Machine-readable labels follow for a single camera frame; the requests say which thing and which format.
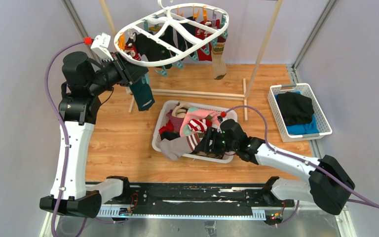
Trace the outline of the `pink sock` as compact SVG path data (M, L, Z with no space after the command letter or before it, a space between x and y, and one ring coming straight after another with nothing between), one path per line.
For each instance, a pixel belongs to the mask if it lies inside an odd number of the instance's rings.
M209 110L201 110L201 109L197 109L197 108L190 108L187 111L186 116L184 117L184 121L182 123L182 126L180 128L180 136L184 137L184 136L189 136L189 135L195 134L195 132L192 132L190 130L190 127L188 126L188 123L192 119L208 119L213 124L211 127L218 128L219 125L220 125L220 123L217 120L217 116L218 115L219 115L219 113L216 112L216 111L209 111Z

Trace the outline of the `grey sock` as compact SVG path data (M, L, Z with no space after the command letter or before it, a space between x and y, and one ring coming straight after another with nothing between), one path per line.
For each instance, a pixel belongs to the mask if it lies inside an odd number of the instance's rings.
M198 133L176 138L173 140L162 140L159 144L161 152L170 160L177 161L184 154L192 153L202 141Z

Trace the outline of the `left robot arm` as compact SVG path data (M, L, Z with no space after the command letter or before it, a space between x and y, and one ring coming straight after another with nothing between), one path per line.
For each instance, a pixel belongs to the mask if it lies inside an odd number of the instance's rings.
M61 147L55 180L50 194L39 201L40 209L59 215L95 218L101 206L111 199L124 204L132 191L127 177L109 176L91 188L86 187L85 170L88 147L100 94L114 85L130 86L148 72L146 67L112 53L110 61L98 63L85 52L76 51L63 59L62 99L55 107L60 121Z

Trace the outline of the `white round clip hanger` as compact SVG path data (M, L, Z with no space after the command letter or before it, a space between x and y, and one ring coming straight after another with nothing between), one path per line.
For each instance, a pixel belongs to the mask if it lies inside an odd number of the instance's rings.
M128 24L114 36L114 47L129 62L143 67L178 66L189 58L212 60L227 39L228 13L202 3L163 6Z

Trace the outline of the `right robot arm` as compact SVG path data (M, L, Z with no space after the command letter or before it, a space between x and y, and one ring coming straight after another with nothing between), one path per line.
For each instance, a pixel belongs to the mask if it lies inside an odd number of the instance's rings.
M196 151L223 155L234 152L243 161L277 168L296 176L297 180L271 177L262 192L263 201L270 206L281 200L293 199L315 203L323 211L338 215L344 208L355 184L332 156L302 157L278 150L264 139L248 136L233 119L225 120L220 128L210 127Z

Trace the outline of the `dark teal sock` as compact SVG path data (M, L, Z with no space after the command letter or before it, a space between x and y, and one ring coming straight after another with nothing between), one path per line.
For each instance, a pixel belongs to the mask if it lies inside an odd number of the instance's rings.
M133 93L139 111L147 111L155 103L152 89L147 83L145 76L143 76L139 81L134 82L129 87Z

